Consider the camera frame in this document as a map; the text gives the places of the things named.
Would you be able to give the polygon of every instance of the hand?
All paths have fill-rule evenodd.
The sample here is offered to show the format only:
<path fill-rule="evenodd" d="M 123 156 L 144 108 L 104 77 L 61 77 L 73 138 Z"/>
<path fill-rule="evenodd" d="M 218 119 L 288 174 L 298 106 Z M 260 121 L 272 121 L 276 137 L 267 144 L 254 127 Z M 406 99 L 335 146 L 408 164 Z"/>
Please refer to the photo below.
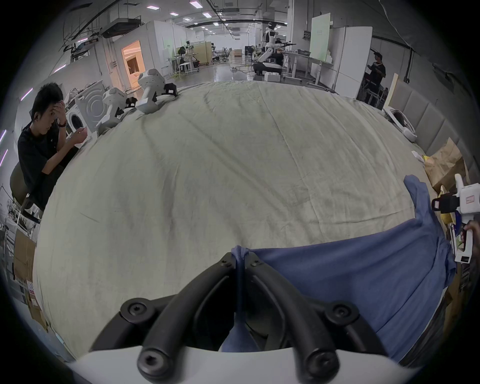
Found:
<path fill-rule="evenodd" d="M 60 125 L 65 124 L 67 122 L 67 117 L 65 115 L 65 103 L 63 100 L 55 104 L 52 109 L 55 113 L 55 117 L 58 119 L 58 123 Z"/>
<path fill-rule="evenodd" d="M 470 220 L 463 229 L 473 231 L 473 249 L 472 249 L 472 256 L 476 258 L 480 258 L 480 224 L 478 221 Z"/>
<path fill-rule="evenodd" d="M 73 144 L 83 143 L 84 140 L 87 138 L 87 134 L 88 134 L 87 128 L 79 128 L 73 133 L 70 140 L 72 141 Z"/>

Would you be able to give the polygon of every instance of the wrinkled fabric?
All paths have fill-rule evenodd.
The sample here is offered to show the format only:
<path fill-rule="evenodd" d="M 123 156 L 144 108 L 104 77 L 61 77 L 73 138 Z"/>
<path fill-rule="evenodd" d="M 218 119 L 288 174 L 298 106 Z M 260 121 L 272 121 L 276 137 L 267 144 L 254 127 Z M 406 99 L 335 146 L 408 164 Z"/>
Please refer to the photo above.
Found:
<path fill-rule="evenodd" d="M 416 216 L 392 229 L 306 247 L 252 250 L 303 295 L 354 303 L 397 362 L 422 334 L 456 273 L 427 186 L 412 175 L 404 183 Z M 245 255 L 239 247 L 232 253 Z M 222 350 L 245 344 L 237 332 L 230 333 Z"/>
<path fill-rule="evenodd" d="M 86 143 L 43 214 L 35 294 L 77 358 L 126 300 L 178 293 L 236 244 L 299 247 L 415 217 L 403 178 L 428 182 L 421 150 L 362 102 L 255 81 L 158 100 Z"/>

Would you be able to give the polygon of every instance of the stool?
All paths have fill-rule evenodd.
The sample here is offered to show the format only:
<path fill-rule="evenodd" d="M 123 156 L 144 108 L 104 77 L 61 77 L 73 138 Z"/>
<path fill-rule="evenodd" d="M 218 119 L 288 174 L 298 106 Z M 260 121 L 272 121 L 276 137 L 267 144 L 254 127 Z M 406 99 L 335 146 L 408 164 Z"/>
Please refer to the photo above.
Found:
<path fill-rule="evenodd" d="M 183 67 L 183 71 L 187 74 L 187 76 L 188 76 L 188 72 L 192 72 L 192 66 L 190 65 L 189 61 L 179 65 L 180 73 L 181 73 L 181 68 L 182 67 Z"/>

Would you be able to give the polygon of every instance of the table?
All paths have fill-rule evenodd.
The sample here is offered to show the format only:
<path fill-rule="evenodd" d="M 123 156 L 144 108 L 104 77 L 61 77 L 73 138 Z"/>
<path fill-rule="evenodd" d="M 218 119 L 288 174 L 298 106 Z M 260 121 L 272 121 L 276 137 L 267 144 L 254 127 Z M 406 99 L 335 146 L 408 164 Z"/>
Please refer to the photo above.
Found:
<path fill-rule="evenodd" d="M 173 58 L 169 59 L 172 63 L 172 70 L 173 70 L 173 73 L 181 73 L 180 72 L 180 59 L 183 58 L 185 60 L 185 62 L 189 62 L 190 63 L 190 70 L 188 72 L 194 72 L 194 71 L 199 71 L 199 68 L 195 68 L 193 66 L 193 61 L 192 61 L 192 57 L 195 55 L 195 53 L 185 53 L 184 55 L 182 56 L 174 56 Z"/>
<path fill-rule="evenodd" d="M 295 53 L 295 52 L 283 51 L 282 53 L 283 53 L 284 56 L 286 56 L 286 59 L 287 59 L 286 60 L 286 63 L 287 63 L 287 74 L 286 75 L 289 75 L 288 64 L 290 62 L 290 56 L 293 56 L 295 58 L 294 61 L 293 61 L 292 74 L 291 74 L 291 76 L 288 76 L 291 79 L 303 81 L 303 78 L 295 77 L 296 72 L 297 72 L 297 60 L 298 60 L 299 57 L 305 58 L 305 59 L 308 60 L 307 71 L 306 71 L 305 75 L 307 75 L 308 72 L 311 71 L 311 64 L 312 63 L 318 64 L 319 68 L 318 68 L 318 71 L 317 71 L 317 75 L 315 77 L 315 82 L 314 83 L 309 83 L 309 84 L 315 85 L 315 86 L 321 86 L 321 85 L 318 84 L 318 82 L 320 80 L 320 71 L 321 71 L 322 65 L 327 65 L 327 66 L 332 66 L 333 65 L 333 63 L 329 63 L 329 62 L 326 62 L 326 61 L 323 61 L 323 60 L 320 60 L 320 59 L 315 59 L 315 58 L 310 57 L 310 56 L 301 55 L 301 54 Z"/>

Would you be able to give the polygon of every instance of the doorway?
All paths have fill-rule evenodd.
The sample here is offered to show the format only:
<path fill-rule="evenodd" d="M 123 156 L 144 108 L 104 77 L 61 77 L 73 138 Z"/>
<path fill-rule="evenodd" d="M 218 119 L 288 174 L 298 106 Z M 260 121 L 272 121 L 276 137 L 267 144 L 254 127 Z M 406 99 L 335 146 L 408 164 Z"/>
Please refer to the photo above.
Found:
<path fill-rule="evenodd" d="M 140 41 L 137 40 L 130 45 L 127 45 L 121 50 L 123 56 L 123 63 L 127 71 L 128 80 L 130 81 L 130 88 L 138 87 L 138 76 L 145 72 L 144 59 L 142 56 L 142 49 Z"/>

